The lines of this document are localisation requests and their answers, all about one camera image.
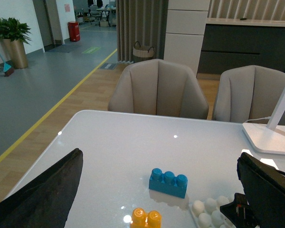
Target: white table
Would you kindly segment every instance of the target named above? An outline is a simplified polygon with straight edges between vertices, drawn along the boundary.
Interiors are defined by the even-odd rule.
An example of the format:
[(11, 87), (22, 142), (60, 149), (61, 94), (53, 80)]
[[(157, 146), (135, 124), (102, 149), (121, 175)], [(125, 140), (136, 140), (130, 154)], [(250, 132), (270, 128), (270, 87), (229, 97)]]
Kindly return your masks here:
[[(62, 129), (12, 190), (78, 147), (84, 165), (67, 228), (126, 228), (136, 207), (162, 215), (162, 227), (194, 227), (188, 203), (243, 193), (237, 159), (249, 149), (285, 171), (285, 155), (255, 153), (242, 124), (174, 117), (81, 111)], [(148, 189), (153, 168), (188, 177), (185, 199)]]
[(100, 21), (101, 21), (101, 19), (102, 19), (102, 17), (103, 17), (103, 12), (104, 12), (104, 14), (105, 14), (106, 21), (109, 23), (109, 26), (111, 26), (110, 20), (109, 20), (109, 17), (110, 17), (111, 15), (109, 14), (109, 12), (110, 12), (110, 13), (116, 12), (116, 7), (114, 7), (114, 8), (98, 8), (97, 11), (101, 12), (101, 14), (100, 14), (100, 20), (99, 20), (99, 26), (100, 26)]

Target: white cabinet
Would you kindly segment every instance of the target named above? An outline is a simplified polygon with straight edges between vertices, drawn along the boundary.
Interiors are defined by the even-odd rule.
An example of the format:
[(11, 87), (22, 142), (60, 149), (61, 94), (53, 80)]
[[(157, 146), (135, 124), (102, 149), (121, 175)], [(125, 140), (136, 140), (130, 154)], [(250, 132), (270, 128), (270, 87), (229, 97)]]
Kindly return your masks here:
[(210, 0), (169, 0), (164, 60), (197, 74)]
[(210, 0), (169, 0), (169, 10), (208, 11)]
[(208, 12), (168, 10), (166, 33), (204, 35)]
[(170, 62), (189, 66), (196, 74), (200, 60), (200, 50), (203, 44), (203, 37), (200, 35), (166, 34), (164, 59)]

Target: gray floor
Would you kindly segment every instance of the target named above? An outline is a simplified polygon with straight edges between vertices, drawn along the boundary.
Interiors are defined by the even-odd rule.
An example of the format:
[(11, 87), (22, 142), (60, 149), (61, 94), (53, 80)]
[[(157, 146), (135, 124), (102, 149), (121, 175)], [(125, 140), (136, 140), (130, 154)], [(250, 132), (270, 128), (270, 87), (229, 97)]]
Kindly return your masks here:
[[(116, 27), (80, 25), (80, 41), (70, 53), (27, 54), (28, 68), (0, 76), (0, 155), (116, 49)], [(101, 47), (92, 54), (82, 54)], [(117, 62), (115, 53), (109, 63)]]

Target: chair backrest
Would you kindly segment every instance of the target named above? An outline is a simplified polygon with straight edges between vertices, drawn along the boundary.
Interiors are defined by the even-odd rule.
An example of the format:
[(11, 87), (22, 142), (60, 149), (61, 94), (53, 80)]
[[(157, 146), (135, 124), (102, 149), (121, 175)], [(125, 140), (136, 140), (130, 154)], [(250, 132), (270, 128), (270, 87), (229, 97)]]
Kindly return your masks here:
[(152, 59), (124, 69), (108, 110), (206, 119), (209, 108), (189, 67)]
[(100, 13), (97, 11), (97, 9), (98, 9), (98, 6), (96, 6), (96, 5), (90, 6), (91, 13), (93, 13), (93, 14), (99, 14)]
[[(262, 66), (227, 70), (220, 78), (212, 119), (243, 123), (271, 116), (284, 87), (285, 73), (277, 70)], [(280, 123), (285, 125), (285, 115)]]

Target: white wall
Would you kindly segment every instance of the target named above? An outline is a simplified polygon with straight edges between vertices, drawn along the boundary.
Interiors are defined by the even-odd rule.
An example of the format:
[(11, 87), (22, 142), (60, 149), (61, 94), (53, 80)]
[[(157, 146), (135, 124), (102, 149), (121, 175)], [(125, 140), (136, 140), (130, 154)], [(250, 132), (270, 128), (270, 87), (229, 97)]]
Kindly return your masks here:
[[(37, 17), (32, 0), (0, 0), (0, 17), (1, 18), (16, 18), (21, 23), (27, 23), (31, 28), (30, 44), (24, 44), (25, 52), (30, 53), (39, 49), (42, 49), (42, 38), (39, 31)], [(10, 60), (10, 57), (0, 41), (0, 52), (2, 53), (5, 60)]]
[[(67, 23), (69, 21), (75, 21), (74, 6), (72, 0), (56, 0), (58, 16), (61, 26), (62, 41), (70, 38), (67, 29)], [(65, 4), (70, 5), (70, 12), (66, 12)]]
[(81, 10), (84, 9), (84, 12), (88, 12), (87, 0), (73, 0), (74, 9)]
[(104, 7), (105, 7), (106, 5), (108, 5), (109, 2), (110, 2), (110, 0), (103, 0)]

